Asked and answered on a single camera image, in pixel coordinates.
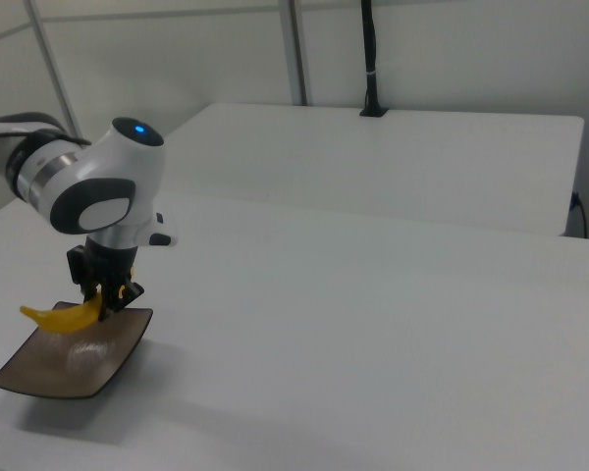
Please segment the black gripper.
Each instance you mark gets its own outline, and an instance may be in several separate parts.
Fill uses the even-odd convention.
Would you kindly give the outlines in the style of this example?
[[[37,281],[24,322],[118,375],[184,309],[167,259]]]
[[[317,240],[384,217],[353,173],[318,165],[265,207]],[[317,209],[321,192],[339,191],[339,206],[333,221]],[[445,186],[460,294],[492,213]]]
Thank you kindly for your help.
[[[84,245],[67,252],[70,274],[73,283],[80,287],[83,301],[89,302],[101,294],[99,322],[122,311],[144,293],[144,288],[133,281],[136,254],[136,247],[109,248],[90,237]]]

